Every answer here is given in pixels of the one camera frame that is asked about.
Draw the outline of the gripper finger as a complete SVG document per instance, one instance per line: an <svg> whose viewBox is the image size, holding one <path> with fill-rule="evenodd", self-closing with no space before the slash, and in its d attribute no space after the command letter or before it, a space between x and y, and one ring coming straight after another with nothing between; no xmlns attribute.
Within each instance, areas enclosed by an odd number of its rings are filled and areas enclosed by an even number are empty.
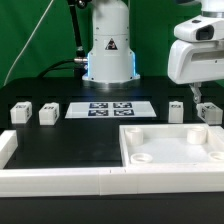
<svg viewBox="0 0 224 224"><path fill-rule="evenodd" d="M193 100L196 104L199 104L201 102L201 84L200 83L191 83L190 84L190 89L193 93Z"/></svg>

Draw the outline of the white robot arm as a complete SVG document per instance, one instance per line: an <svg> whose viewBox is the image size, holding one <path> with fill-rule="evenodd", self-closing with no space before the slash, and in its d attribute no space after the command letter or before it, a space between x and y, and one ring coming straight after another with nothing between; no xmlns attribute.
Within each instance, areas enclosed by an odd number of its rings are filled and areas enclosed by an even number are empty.
<svg viewBox="0 0 224 224"><path fill-rule="evenodd" d="M188 84L201 101L203 82L224 79L224 0L175 0L201 4L201 14L174 28L168 77ZM135 54L129 45L129 9L121 0L93 0L93 47L83 81L110 88L136 81Z"/></svg>

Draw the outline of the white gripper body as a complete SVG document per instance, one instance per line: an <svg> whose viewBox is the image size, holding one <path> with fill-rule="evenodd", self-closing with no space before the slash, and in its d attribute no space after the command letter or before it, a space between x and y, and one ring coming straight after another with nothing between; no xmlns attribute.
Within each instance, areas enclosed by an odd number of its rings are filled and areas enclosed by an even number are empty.
<svg viewBox="0 0 224 224"><path fill-rule="evenodd" d="M201 15L174 28L168 76L177 84L224 79L224 18Z"/></svg>

